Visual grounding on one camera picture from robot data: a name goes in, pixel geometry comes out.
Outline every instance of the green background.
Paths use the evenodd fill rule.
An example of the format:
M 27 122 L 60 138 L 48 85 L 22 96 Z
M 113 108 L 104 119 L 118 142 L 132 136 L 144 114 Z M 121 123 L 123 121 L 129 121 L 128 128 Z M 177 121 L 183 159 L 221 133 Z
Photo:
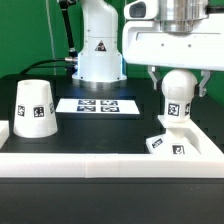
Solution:
M 122 52 L 122 29 L 125 23 L 123 8 L 125 2 L 131 0 L 106 0 L 119 14 L 118 49 Z M 212 5 L 223 4 L 223 0 L 211 0 Z M 55 56 L 68 56 L 68 45 L 63 19 L 57 0 L 49 0 L 50 18 L 54 37 Z M 80 3 L 69 8 L 76 50 L 83 46 L 83 17 Z M 0 3 L 0 77 L 6 74 L 16 74 L 40 60 L 51 59 L 51 41 L 46 13 L 46 0 L 13 0 Z M 165 75 L 170 69 L 162 68 Z M 192 70 L 198 81 L 200 71 Z M 51 70 L 32 70 L 31 73 L 53 73 Z M 65 74 L 64 69 L 58 69 L 57 74 Z M 126 75 L 147 78 L 146 66 L 127 65 Z M 215 72 L 207 84 L 208 95 L 224 106 L 224 73 Z

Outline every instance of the white cup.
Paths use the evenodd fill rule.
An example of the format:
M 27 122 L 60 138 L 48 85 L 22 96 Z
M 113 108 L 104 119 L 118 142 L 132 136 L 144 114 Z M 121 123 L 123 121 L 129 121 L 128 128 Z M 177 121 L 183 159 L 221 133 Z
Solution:
M 19 81 L 13 132 L 20 137 L 41 138 L 57 130 L 50 83 L 35 79 Z

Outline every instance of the black surface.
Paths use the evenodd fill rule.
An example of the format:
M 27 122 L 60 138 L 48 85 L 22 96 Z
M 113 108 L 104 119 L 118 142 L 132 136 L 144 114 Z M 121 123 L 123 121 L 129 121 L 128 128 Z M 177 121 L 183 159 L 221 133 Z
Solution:
M 224 223 L 223 180 L 3 179 L 0 190 L 0 223 Z
M 145 138 L 164 131 L 156 119 L 163 111 L 162 98 L 152 90 L 150 80 L 132 79 L 127 87 L 102 94 L 74 87 L 65 77 L 35 76 L 50 79 L 56 104 L 60 97 L 135 99 L 141 115 L 57 114 L 59 132 L 56 135 L 39 140 L 19 138 L 12 133 L 12 125 L 16 84 L 21 78 L 11 75 L 0 80 L 0 119 L 8 119 L 11 128 L 3 153 L 44 150 L 145 153 Z M 192 120 L 221 149 L 223 115 L 224 109 L 209 97 L 193 100 Z M 111 125 L 110 131 L 104 128 Z M 108 138 L 108 134 L 115 136 L 116 141 Z M 85 144 L 79 142 L 83 137 Z M 1 178 L 0 201 L 0 223 L 7 224 L 224 223 L 224 179 Z
M 50 80 L 55 107 L 60 98 L 135 100 L 140 115 L 56 113 L 58 132 L 41 139 L 16 136 L 13 129 L 17 81 L 32 76 L 11 75 L 0 80 L 1 119 L 10 121 L 10 138 L 2 152 L 52 153 L 145 153 L 147 136 L 160 133 L 156 114 L 160 94 L 152 90 L 151 80 L 131 79 L 127 86 L 112 90 L 75 87 L 71 79 L 35 76 Z

